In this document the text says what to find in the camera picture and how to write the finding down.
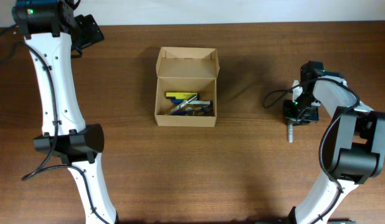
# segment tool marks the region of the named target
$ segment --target cardboard box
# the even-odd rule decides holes
[[[219,60],[216,49],[162,47],[156,63],[155,120],[158,126],[214,127],[217,118],[216,78]],[[167,91],[198,92],[200,100],[213,101],[212,116],[166,116],[174,107]]]

